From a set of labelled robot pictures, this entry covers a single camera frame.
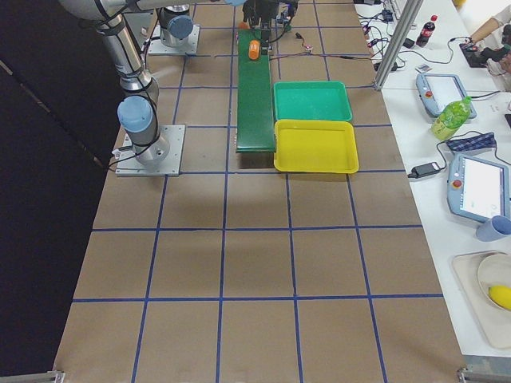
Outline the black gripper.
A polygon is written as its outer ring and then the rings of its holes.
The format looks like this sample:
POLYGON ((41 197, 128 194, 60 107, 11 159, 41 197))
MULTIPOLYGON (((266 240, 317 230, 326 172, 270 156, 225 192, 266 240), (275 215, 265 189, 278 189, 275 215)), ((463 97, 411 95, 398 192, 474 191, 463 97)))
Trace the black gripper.
POLYGON ((268 45, 271 21, 279 11, 279 1, 247 0, 243 4, 243 22, 250 27, 261 27, 261 44, 268 45))

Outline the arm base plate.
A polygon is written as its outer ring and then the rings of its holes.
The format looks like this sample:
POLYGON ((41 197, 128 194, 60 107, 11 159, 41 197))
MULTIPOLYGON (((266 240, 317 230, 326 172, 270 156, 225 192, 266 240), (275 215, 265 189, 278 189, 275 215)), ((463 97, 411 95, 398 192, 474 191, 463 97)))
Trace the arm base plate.
POLYGON ((194 25, 192 32, 183 39, 178 39, 171 34, 160 39, 160 26, 156 28, 149 45, 151 56, 196 56, 200 36, 200 25, 194 25))
POLYGON ((186 126, 160 125, 160 137, 147 150, 137 147, 133 151, 132 141, 124 134, 121 150, 116 157, 115 174, 117 176, 178 176, 186 126))

